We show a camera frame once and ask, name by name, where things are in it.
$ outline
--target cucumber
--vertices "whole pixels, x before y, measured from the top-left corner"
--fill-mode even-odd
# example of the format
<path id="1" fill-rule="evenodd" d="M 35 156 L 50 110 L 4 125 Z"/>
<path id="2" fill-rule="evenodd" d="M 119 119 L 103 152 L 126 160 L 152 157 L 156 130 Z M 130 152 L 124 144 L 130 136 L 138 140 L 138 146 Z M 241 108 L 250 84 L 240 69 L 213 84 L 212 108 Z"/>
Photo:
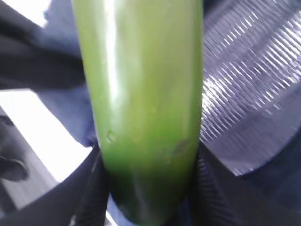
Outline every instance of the cucumber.
<path id="1" fill-rule="evenodd" d="M 73 0 L 112 197 L 159 226 L 190 183 L 201 121 L 202 1 Z"/>

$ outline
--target dark spot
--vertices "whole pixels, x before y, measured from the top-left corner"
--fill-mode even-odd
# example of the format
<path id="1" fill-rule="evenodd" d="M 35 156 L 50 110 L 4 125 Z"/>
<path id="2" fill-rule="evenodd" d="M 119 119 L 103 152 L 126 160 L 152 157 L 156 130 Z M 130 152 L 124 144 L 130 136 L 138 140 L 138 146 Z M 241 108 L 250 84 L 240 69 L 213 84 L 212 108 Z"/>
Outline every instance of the dark spot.
<path id="1" fill-rule="evenodd" d="M 182 140 L 178 145 L 174 148 L 173 154 L 181 153 L 188 145 L 188 139 Z"/>

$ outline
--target shoe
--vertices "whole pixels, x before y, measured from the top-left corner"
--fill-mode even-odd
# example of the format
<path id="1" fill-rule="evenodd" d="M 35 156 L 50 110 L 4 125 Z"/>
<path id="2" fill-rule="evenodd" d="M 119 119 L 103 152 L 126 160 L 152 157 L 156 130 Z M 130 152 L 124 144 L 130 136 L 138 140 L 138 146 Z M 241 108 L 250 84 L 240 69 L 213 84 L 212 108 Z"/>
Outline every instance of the shoe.
<path id="1" fill-rule="evenodd" d="M 26 180 L 28 176 L 29 171 L 23 162 L 0 156 L 0 178 L 9 181 L 21 181 Z"/>

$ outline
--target green skin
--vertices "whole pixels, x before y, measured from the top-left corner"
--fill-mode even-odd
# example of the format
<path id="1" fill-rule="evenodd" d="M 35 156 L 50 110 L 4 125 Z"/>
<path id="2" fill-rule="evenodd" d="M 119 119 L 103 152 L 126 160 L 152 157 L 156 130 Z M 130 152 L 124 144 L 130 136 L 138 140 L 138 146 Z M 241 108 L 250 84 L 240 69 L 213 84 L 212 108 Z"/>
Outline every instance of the green skin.
<path id="1" fill-rule="evenodd" d="M 181 204 L 196 158 L 201 0 L 74 0 L 112 196 L 140 226 Z"/>

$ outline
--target white surface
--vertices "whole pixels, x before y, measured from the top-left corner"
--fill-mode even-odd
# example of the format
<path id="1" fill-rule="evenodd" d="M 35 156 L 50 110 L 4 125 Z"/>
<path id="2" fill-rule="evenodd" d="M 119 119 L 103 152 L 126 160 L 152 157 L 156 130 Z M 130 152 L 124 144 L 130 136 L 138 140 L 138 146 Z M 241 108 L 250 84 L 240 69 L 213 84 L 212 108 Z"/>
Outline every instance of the white surface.
<path id="1" fill-rule="evenodd" d="M 1 91 L 0 106 L 58 182 L 88 156 L 91 148 L 75 141 L 33 92 Z"/>
<path id="2" fill-rule="evenodd" d="M 44 12 L 48 9 L 51 0 L 3 0 L 18 13 L 31 20 L 35 24 L 44 27 L 47 20 Z"/>

